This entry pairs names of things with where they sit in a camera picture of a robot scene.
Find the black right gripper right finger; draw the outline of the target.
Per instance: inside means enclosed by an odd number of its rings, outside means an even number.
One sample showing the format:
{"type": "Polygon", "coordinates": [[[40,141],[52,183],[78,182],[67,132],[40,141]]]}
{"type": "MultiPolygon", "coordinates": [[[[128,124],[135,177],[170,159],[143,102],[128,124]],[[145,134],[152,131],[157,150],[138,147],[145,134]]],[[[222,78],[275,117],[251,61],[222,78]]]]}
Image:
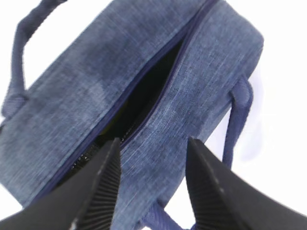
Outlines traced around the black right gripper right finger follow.
{"type": "Polygon", "coordinates": [[[307,218],[267,197],[189,138],[187,186],[197,230],[305,230],[307,218]]]}

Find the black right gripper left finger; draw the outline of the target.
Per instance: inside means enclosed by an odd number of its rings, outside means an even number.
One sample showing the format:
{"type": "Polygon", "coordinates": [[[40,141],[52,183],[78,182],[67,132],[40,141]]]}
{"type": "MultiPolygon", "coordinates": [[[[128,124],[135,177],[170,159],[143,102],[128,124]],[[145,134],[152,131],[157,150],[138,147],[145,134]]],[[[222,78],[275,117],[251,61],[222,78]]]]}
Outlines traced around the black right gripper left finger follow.
{"type": "Polygon", "coordinates": [[[2,230],[108,230],[120,183],[119,139],[108,141],[73,177],[21,212],[2,230]]]}

